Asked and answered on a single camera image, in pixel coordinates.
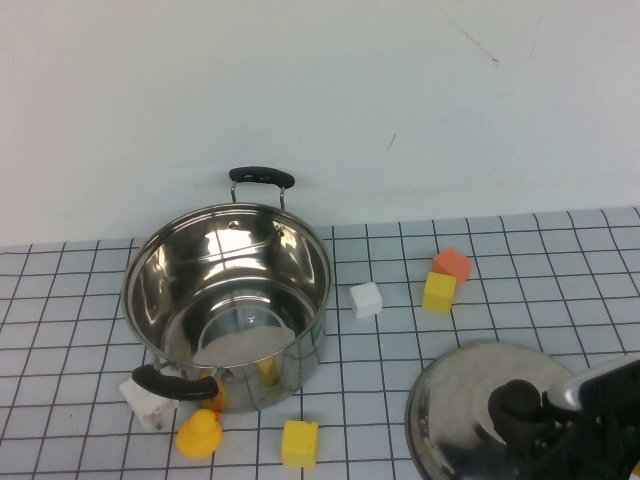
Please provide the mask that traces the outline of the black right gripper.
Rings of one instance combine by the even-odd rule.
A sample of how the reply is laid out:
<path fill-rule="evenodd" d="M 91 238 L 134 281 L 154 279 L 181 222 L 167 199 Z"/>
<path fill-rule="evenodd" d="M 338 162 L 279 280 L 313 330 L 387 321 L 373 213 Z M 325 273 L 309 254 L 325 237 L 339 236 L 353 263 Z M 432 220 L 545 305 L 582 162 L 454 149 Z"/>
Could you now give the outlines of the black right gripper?
<path fill-rule="evenodd" d="M 541 394 L 545 416 L 556 416 L 557 407 L 547 391 Z M 520 419 L 511 415 L 493 420 L 506 443 L 508 456 L 522 479 L 606 479 L 604 424 L 581 419 L 557 422 Z"/>

